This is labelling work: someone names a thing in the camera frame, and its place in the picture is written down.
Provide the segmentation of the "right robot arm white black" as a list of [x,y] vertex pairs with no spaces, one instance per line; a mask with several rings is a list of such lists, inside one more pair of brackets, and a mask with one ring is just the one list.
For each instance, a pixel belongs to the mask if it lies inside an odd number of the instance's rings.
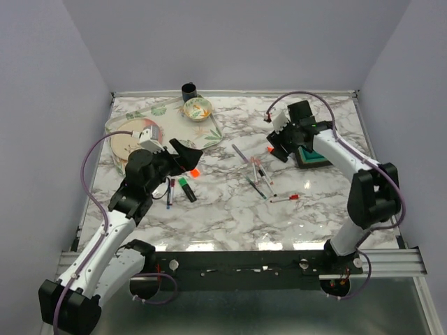
[[289,105],[272,121],[267,136],[272,155],[286,162],[291,154],[304,150],[322,155],[351,183],[347,201],[348,218],[337,234],[324,246],[321,264],[331,274],[346,266],[346,258],[375,229],[401,212],[397,168],[364,155],[346,142],[332,121],[316,121],[308,101]]

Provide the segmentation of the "black orange highlighter body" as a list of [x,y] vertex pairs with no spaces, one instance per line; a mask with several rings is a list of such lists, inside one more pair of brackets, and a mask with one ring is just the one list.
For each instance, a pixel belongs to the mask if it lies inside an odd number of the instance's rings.
[[288,160],[288,153],[284,151],[282,148],[268,147],[268,151],[275,158],[278,158],[282,162],[286,162]]

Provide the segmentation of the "orange highlighter cap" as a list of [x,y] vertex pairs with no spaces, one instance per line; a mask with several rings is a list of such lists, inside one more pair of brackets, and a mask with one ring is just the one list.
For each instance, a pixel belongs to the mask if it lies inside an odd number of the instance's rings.
[[192,171],[191,171],[191,176],[192,176],[193,178],[197,178],[197,177],[199,177],[199,176],[200,176],[200,171],[199,171],[198,169],[194,169],[194,170],[192,170]]

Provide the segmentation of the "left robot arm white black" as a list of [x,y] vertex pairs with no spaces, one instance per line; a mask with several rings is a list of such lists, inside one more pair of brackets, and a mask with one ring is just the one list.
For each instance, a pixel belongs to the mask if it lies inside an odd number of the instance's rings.
[[43,322],[54,334],[90,334],[103,306],[133,276],[154,270],[154,247],[131,248],[121,258],[115,253],[135,230],[153,203],[154,191],[167,178],[194,170],[203,155],[199,149],[170,140],[170,153],[146,135],[141,148],[132,152],[125,177],[107,207],[101,207],[103,222],[73,264],[55,281],[46,280],[38,290]]

